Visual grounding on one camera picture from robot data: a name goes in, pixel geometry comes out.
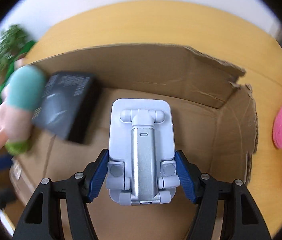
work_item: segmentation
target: yellow table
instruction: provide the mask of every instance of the yellow table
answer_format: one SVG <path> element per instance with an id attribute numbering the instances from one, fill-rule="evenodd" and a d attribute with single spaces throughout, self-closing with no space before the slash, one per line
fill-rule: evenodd
<path id="1" fill-rule="evenodd" d="M 85 47 L 115 43 L 189 45 L 247 70 L 259 117 L 259 144 L 248 186 L 271 234 L 282 226 L 282 150 L 272 124 L 282 105 L 282 49 L 245 20 L 214 8 L 176 1 L 133 1 L 87 11 L 53 26 L 26 62 Z"/>

